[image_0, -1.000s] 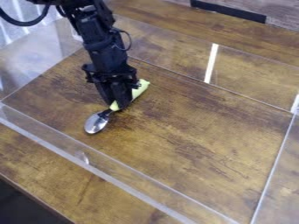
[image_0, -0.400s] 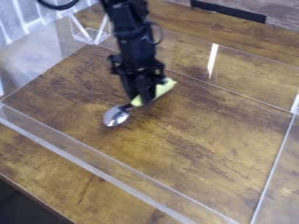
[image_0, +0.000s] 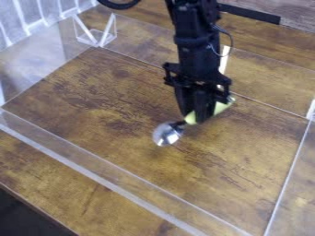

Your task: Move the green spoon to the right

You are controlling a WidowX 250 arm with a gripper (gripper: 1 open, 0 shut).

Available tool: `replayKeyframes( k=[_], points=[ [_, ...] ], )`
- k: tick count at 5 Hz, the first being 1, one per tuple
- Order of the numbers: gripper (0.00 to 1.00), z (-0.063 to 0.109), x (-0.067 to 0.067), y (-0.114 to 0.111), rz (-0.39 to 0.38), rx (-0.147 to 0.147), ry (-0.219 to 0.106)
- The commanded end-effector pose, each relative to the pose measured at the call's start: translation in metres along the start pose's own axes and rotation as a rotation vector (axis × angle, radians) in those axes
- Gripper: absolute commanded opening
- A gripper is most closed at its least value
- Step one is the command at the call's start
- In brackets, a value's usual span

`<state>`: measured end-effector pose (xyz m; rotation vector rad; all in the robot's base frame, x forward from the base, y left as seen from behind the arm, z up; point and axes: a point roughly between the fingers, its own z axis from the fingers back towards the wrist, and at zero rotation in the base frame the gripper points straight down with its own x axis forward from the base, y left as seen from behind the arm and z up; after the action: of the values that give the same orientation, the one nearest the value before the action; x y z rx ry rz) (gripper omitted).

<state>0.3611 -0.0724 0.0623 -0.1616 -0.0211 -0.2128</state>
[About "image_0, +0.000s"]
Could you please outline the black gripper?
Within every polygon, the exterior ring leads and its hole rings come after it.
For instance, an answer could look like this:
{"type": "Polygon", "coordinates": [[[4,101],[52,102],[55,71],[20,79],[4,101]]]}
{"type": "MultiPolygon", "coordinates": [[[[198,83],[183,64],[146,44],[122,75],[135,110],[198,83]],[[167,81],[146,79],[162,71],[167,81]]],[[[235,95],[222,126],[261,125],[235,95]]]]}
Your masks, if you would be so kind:
{"type": "Polygon", "coordinates": [[[174,40],[179,62],[163,64],[166,84],[175,89],[182,115],[195,111],[202,124],[214,116],[215,103],[229,103],[231,79],[219,71],[219,34],[174,40]]]}

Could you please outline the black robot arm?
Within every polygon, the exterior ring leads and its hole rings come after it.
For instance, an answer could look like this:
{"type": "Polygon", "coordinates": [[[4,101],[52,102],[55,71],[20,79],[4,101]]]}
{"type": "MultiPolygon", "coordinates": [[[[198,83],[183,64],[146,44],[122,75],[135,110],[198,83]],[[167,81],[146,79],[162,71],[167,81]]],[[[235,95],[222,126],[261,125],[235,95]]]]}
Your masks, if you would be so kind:
{"type": "Polygon", "coordinates": [[[230,103],[231,79],[219,71],[220,19],[216,0],[166,0],[175,27],[179,62],[164,63],[166,84],[175,90],[183,116],[195,113],[204,123],[219,104],[230,103]]]}

